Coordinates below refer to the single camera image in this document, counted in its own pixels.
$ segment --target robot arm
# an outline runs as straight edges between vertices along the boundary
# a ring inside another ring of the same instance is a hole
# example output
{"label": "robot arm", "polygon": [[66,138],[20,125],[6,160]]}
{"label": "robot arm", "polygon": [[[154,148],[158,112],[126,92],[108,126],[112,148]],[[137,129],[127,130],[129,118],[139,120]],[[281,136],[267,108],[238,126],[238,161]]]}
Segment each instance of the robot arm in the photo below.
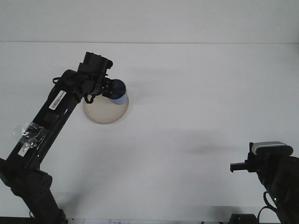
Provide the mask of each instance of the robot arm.
{"label": "robot arm", "polygon": [[0,178],[24,200],[37,223],[67,223],[50,191],[52,177],[39,167],[82,98],[92,103],[96,95],[113,97],[125,93],[115,90],[114,81],[105,77],[112,65],[112,61],[87,52],[78,71],[67,70],[60,78],[55,78],[54,88],[31,125],[9,157],[0,159]]}

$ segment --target barcode label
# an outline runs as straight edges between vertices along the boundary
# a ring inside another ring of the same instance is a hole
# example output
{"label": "barcode label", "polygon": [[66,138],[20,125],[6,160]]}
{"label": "barcode label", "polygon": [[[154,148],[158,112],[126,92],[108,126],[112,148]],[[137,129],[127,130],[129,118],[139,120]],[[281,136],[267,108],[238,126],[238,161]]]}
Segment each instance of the barcode label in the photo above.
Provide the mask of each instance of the barcode label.
{"label": "barcode label", "polygon": [[56,98],[53,100],[51,105],[49,106],[49,109],[55,110],[60,101],[63,99],[63,97],[66,95],[66,92],[61,90],[59,94],[56,96]]}

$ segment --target black cable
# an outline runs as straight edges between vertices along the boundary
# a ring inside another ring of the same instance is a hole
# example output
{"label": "black cable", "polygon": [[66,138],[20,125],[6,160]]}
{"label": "black cable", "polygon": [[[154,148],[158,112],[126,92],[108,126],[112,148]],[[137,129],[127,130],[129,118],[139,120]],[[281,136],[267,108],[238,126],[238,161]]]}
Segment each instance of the black cable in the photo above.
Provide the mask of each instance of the black cable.
{"label": "black cable", "polygon": [[56,84],[59,80],[60,80],[60,77],[57,77],[57,78],[54,78],[52,82],[53,82],[54,84]]}
{"label": "black cable", "polygon": [[268,201],[268,199],[266,197],[267,193],[268,193],[267,191],[265,191],[263,193],[263,200],[265,201],[265,203],[266,203],[267,206],[262,207],[261,210],[258,212],[258,215],[257,215],[257,221],[258,221],[258,223],[260,223],[260,215],[261,215],[262,210],[264,210],[264,209],[270,209],[271,211],[275,212],[275,214],[277,215],[277,208],[273,207],[269,203],[269,201]]}

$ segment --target white sticker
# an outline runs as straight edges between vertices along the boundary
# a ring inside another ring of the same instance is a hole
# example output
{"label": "white sticker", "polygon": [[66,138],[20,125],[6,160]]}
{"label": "white sticker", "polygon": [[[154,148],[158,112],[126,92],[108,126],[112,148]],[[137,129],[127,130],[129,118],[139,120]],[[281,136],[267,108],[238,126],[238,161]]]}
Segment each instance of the white sticker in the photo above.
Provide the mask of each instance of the white sticker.
{"label": "white sticker", "polygon": [[25,154],[28,152],[28,149],[31,148],[31,145],[29,143],[24,143],[22,148],[19,150],[19,155],[24,157]]}
{"label": "white sticker", "polygon": [[63,99],[63,97],[66,95],[66,92],[61,90],[59,94],[56,96],[56,98],[53,100],[51,105],[49,106],[49,109],[55,110],[60,101]]}

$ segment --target clear plastic wrap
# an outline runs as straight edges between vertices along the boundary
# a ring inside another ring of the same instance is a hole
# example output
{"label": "clear plastic wrap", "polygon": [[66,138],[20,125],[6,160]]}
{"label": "clear plastic wrap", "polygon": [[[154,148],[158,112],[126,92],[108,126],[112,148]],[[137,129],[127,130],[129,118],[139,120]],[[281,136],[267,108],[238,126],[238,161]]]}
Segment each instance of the clear plastic wrap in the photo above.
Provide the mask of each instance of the clear plastic wrap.
{"label": "clear plastic wrap", "polygon": [[22,144],[22,148],[18,154],[24,156],[28,149],[34,147],[38,149],[48,132],[47,129],[33,122],[25,122],[22,125],[17,126],[14,130],[14,136],[19,136],[21,133],[19,142]]}

